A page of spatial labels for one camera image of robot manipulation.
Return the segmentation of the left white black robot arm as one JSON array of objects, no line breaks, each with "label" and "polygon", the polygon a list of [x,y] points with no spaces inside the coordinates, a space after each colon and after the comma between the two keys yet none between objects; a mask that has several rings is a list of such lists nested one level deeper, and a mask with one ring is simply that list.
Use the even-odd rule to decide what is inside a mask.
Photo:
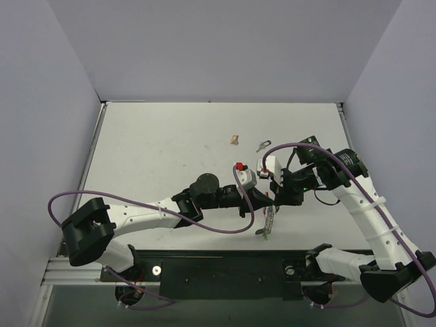
[{"label": "left white black robot arm", "polygon": [[236,172],[235,180],[221,187],[214,174],[202,174],[182,192],[152,204],[127,200],[106,204],[102,196],[88,200],[61,224],[70,265],[97,262],[131,281],[140,272],[138,256],[134,246],[121,244],[117,237],[156,228],[200,226],[204,210],[237,208],[243,217],[272,205],[272,199],[256,189],[251,170]]}]

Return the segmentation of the key with black tag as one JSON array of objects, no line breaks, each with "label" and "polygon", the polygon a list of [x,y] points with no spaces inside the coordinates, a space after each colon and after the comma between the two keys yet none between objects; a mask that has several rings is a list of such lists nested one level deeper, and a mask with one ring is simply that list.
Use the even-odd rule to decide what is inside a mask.
[{"label": "key with black tag", "polygon": [[265,141],[261,142],[259,144],[256,152],[259,153],[260,151],[264,150],[266,147],[270,146],[271,144],[272,144],[272,142],[270,140],[265,140]]}]

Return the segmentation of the red handle spring keyring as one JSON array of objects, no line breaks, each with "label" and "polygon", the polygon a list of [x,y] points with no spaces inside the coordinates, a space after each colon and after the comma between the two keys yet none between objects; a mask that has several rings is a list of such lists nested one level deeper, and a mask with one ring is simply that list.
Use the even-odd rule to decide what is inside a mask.
[{"label": "red handle spring keyring", "polygon": [[277,210],[274,204],[267,206],[263,210],[265,222],[262,229],[262,236],[268,238],[268,235],[272,232],[274,218]]}]

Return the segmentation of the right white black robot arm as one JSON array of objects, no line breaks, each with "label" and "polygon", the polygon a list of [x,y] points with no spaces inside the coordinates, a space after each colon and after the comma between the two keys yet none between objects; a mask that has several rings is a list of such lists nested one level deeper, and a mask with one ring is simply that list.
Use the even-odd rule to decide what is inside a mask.
[{"label": "right white black robot arm", "polygon": [[429,278],[435,256],[421,251],[400,229],[353,150],[332,153],[315,136],[286,146],[294,148],[301,169],[291,172],[281,166],[273,153],[283,145],[268,150],[257,163],[258,176],[270,180],[275,206],[299,206],[306,192],[324,186],[347,209],[372,251],[361,255],[320,245],[306,254],[304,269],[309,277],[333,274],[357,281],[378,302],[392,300],[420,277]]}]

